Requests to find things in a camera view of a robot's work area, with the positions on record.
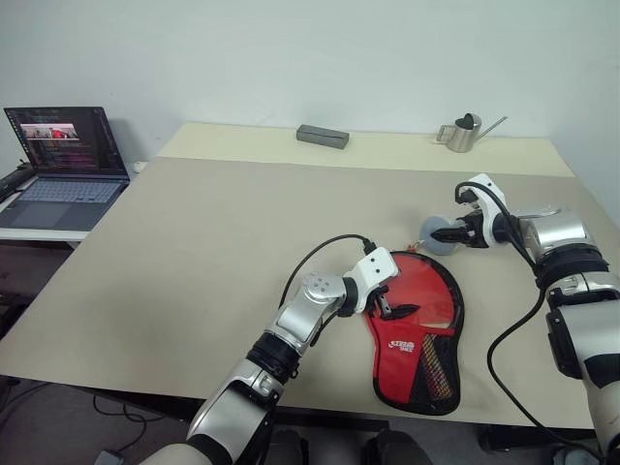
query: printed logo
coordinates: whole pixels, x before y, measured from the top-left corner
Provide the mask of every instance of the printed logo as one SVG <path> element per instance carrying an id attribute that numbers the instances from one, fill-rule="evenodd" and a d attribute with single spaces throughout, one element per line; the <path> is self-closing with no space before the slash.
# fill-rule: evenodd
<path id="1" fill-rule="evenodd" d="M 389 344 L 387 344 L 387 346 L 390 349 L 397 347 L 401 350 L 401 352 L 413 352 L 415 347 L 413 342 L 408 341 L 389 341 Z"/>

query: white wall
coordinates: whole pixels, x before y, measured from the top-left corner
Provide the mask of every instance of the white wall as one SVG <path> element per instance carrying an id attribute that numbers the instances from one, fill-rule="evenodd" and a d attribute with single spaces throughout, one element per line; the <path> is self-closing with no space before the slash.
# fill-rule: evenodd
<path id="1" fill-rule="evenodd" d="M 551 138 L 620 224 L 618 22 L 615 0 L 0 0 L 0 105 L 101 105 L 129 160 L 184 121 L 506 114 L 497 135 Z M 0 171 L 19 155 L 2 120 Z"/>

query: laptop keyboard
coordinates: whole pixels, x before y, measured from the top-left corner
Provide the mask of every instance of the laptop keyboard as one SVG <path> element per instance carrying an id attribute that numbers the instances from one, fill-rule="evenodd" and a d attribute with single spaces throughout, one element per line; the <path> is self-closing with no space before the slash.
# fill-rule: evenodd
<path id="1" fill-rule="evenodd" d="M 39 179 L 19 197 L 31 202 L 107 203 L 116 182 L 44 181 Z"/>

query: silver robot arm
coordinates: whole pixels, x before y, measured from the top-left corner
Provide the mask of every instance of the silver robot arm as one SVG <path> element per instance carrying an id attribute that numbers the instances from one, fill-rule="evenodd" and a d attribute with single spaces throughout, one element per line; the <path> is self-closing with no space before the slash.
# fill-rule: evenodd
<path id="1" fill-rule="evenodd" d="M 582 380 L 597 438 L 604 455 L 620 448 L 620 279 L 579 217 L 567 208 L 515 212 L 506 218 L 496 200 L 504 194 L 486 174 L 463 186 L 456 200 L 473 211 L 433 231 L 424 245 L 464 243 L 487 248 L 517 233 L 527 250 L 536 284 L 545 291 L 549 342 L 557 368 Z"/>
<path id="2" fill-rule="evenodd" d="M 202 404 L 185 444 L 167 446 L 144 465 L 231 464 L 255 457 L 271 428 L 270 414 L 294 378 L 298 361 L 334 313 L 361 312 L 370 293 L 398 274 L 391 254 L 379 247 L 344 276 L 310 274 L 285 303 L 246 358 Z"/>

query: laptop screen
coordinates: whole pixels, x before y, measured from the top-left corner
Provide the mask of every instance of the laptop screen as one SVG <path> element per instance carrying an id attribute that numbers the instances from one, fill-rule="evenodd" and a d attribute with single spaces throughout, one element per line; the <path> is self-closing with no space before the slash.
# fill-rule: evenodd
<path id="1" fill-rule="evenodd" d="M 103 108 L 4 108 L 38 173 L 127 176 Z"/>

